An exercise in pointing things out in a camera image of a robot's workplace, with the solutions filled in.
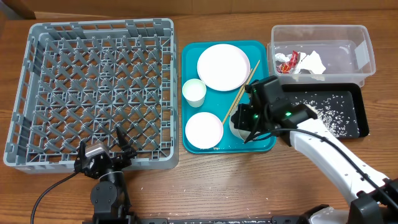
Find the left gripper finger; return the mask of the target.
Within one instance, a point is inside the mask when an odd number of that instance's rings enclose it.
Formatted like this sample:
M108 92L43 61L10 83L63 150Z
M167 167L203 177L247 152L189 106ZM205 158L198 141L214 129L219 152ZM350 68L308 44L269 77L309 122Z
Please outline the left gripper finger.
M120 147L120 149L124 152L129 151L130 150L129 141L126 140L124 132L120 130L119 127L116 128L116 134L118 137L118 146Z
M82 164L86 159L85 149L86 149L86 144L83 141L81 141L79 148L77 150L78 151L77 163L79 164Z

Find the grey bowl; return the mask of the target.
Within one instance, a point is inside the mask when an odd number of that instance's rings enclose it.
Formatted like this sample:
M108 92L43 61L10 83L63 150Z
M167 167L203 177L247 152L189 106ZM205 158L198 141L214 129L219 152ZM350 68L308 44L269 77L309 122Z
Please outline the grey bowl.
M229 128L231 130L231 132L239 139L242 139L243 141L245 141L247 139L247 137L249 136L250 132L249 131L245 131L245 130L240 130L240 129L236 129L234 127L234 124L231 120L232 115L234 115L237 112L238 108L235 107L235 109L232 110L230 116L229 116Z

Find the wooden chopstick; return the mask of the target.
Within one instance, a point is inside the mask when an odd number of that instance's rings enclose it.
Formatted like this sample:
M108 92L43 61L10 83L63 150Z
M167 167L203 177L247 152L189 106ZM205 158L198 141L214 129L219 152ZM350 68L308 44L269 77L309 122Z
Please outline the wooden chopstick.
M239 101L240 101L240 99L241 99L241 97L242 97L242 95L243 95L244 87L245 87L246 85L248 85L249 82L251 81L251 78L253 77L254 73L256 72L256 70L257 70L259 64L260 64L260 60L257 62L256 66L255 66L253 69L250 70L250 74L249 74L248 79L247 79L247 80L244 82L244 84L240 87L240 89L239 89L239 91L238 91L238 94L236 95L236 97L235 97L235 99L234 99L232 105L230 106L230 108L229 108L229 110L228 110L226 116L224 117L224 120L222 121L222 124L225 124L225 122L226 122L228 116L231 114L232 110L233 110L233 109L236 107L236 105L239 103Z
M238 98L240 97L240 94L241 94L241 92L243 91L245 84L247 83L247 81L249 81L249 79L250 79L250 77L251 77L251 74L252 74L252 71L253 71L253 69L251 68L251 69L250 69L250 72L249 72L249 77L248 77L248 79L242 84L242 86L240 87L240 89L239 89L239 91L238 91L238 94L236 95L236 97L235 97L235 99L234 99L234 101L233 101L233 103L232 103L232 105L231 105L231 107L230 107L230 109L229 109L229 112L228 112L228 114L227 114L227 117L231 114L231 112L232 112L232 110L234 109L236 103L239 101Z

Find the red snack wrapper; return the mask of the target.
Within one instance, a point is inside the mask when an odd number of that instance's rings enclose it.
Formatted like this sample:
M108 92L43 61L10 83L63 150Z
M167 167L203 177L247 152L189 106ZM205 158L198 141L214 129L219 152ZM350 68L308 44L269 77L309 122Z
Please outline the red snack wrapper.
M293 51L291 55L276 54L280 64L276 67L279 73L291 73L298 64L299 53Z

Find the white rice pile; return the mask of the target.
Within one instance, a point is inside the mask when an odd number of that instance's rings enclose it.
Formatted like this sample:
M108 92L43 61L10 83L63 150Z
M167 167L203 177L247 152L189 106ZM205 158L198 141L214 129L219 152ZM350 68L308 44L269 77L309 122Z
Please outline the white rice pile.
M349 91L296 91L287 96L294 105L314 110L326 128L338 139L358 138L359 127Z

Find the large white plate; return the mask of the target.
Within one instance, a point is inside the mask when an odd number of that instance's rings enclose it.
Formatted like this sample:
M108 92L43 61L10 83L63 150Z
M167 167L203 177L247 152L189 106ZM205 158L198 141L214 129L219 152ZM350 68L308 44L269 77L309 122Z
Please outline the large white plate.
M240 87L249 76L248 56L231 44L208 47L199 57L197 73L205 85L216 91L231 91Z

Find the white napkin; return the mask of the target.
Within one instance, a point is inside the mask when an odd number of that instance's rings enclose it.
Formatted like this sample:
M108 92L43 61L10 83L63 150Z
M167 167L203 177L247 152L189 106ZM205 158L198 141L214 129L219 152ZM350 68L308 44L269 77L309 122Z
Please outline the white napkin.
M299 74L302 72L302 70L305 70L310 74L323 74L323 72L326 70L326 67L322 63L320 55L316 51L313 51L310 54L306 54L305 52L298 52L298 53L299 53L298 64L293 69L291 74ZM280 64L280 62L278 61L276 54L275 54L275 62L276 62L275 67L277 67Z

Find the small white plate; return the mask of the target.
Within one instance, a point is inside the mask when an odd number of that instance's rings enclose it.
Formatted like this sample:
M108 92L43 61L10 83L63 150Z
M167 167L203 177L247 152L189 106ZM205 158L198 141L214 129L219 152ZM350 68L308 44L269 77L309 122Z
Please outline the small white plate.
M223 137L223 124L212 113L200 112L186 123L185 136L188 142L199 149L215 147Z

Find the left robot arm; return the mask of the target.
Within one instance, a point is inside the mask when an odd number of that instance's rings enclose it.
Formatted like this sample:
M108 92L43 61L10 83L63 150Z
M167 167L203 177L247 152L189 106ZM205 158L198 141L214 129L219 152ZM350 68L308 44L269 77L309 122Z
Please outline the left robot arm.
M93 187L90 200L94 206L93 223L130 223L141 221L130 211L127 185L123 169L131 166L131 159L137 155L125 138L125 133L116 129L118 146L121 153L115 157L109 155L109 147L98 143L89 148L82 141L74 163L75 172L83 173L99 182Z

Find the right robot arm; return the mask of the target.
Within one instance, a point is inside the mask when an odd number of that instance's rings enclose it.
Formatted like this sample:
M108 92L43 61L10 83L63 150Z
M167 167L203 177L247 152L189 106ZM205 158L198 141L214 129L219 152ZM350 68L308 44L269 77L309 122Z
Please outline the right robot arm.
M231 116L235 129L249 134L245 142L281 137L307 156L337 187L347 211L319 205L302 215L272 217L272 223L397 223L397 181L373 169L327 130L307 105L294 105L277 77L245 85L248 104Z

